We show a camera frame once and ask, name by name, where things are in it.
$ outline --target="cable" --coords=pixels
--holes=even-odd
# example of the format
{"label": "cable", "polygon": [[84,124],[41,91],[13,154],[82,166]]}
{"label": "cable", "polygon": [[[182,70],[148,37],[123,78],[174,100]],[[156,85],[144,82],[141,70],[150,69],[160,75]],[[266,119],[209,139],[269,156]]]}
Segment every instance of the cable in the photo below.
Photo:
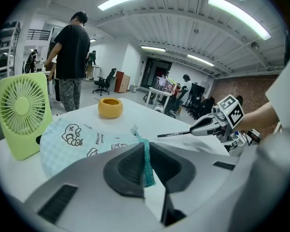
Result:
{"label": "cable", "polygon": [[246,133],[245,133],[245,132],[244,132],[244,136],[246,137],[246,141],[247,141],[247,143],[248,143],[248,146],[250,146],[250,144],[249,144],[249,142],[248,142],[247,135],[246,135]]}
{"label": "cable", "polygon": [[243,146],[246,142],[245,142],[245,139],[243,138],[243,135],[242,135],[242,133],[239,131],[238,132],[240,135],[241,135],[241,137],[242,137],[242,139],[243,139],[243,144],[242,145],[238,145],[238,146]]}

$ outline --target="pen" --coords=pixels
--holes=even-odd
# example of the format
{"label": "pen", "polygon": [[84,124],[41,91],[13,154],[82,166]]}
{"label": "pen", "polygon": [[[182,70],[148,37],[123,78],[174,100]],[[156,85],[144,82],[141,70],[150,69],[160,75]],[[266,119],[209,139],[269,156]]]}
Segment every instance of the pen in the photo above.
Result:
{"label": "pen", "polygon": [[185,134],[190,134],[190,131],[181,131],[181,132],[174,132],[174,133],[168,133],[168,134],[160,134],[160,135],[157,135],[157,137],[172,137],[172,136],[185,135]]}

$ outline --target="camouflage pants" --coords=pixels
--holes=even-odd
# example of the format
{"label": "camouflage pants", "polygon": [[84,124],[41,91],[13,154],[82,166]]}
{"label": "camouflage pants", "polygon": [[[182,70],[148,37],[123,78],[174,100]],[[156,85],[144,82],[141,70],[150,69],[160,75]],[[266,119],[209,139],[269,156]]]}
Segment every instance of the camouflage pants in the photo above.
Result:
{"label": "camouflage pants", "polygon": [[66,112],[79,108],[82,79],[59,79],[60,100]]}

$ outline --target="wooden cabinet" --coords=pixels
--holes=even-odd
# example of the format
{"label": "wooden cabinet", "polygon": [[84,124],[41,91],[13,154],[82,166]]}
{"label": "wooden cabinet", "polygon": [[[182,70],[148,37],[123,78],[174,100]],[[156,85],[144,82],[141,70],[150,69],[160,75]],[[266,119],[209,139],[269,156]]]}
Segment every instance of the wooden cabinet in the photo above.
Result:
{"label": "wooden cabinet", "polygon": [[130,77],[128,75],[125,75],[123,72],[117,72],[116,77],[117,77],[117,80],[116,80],[115,92],[126,93],[128,90]]}

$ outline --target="green desk fan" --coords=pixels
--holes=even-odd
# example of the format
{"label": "green desk fan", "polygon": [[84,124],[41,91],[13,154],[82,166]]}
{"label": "green desk fan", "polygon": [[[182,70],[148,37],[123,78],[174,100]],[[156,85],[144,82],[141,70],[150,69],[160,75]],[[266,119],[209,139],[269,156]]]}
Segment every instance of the green desk fan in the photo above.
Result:
{"label": "green desk fan", "polygon": [[0,122],[17,160],[40,150],[37,137],[52,121],[44,73],[12,76],[0,81]]}

